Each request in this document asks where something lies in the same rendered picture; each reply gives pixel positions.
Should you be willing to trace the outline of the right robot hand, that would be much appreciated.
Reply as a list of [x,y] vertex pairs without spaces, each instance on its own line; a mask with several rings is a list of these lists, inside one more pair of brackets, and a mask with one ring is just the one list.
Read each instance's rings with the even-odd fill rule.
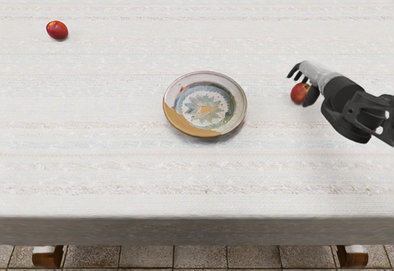
[[307,92],[306,98],[302,103],[303,107],[308,107],[313,105],[320,94],[324,94],[324,88],[328,83],[336,78],[341,77],[342,74],[330,70],[319,63],[311,61],[303,61],[294,65],[287,75],[287,78],[294,77],[294,81],[298,81],[301,76],[304,76],[302,82],[306,83],[309,81],[311,83],[310,90]]

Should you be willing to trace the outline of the patterned ceramic plate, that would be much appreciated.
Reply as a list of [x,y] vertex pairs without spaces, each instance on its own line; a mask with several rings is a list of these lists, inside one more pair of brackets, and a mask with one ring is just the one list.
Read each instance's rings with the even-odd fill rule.
[[177,78],[166,89],[163,111],[171,125],[193,137],[219,137],[234,131],[247,112],[242,87],[214,71],[197,71]]

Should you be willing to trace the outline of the dark red oval fruit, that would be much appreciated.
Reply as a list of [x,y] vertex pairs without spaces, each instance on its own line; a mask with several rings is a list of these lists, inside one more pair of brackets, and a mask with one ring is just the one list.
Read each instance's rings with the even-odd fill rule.
[[67,26],[59,21],[53,20],[46,25],[47,34],[54,40],[64,40],[68,37]]

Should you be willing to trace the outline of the red apple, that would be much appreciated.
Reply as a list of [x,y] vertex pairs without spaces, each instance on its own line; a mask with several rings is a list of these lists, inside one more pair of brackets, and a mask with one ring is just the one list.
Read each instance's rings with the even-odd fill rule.
[[307,84],[307,83],[297,83],[291,89],[291,93],[290,93],[291,100],[294,103],[298,104],[298,105],[303,104],[309,89],[310,89],[310,85],[309,84]]

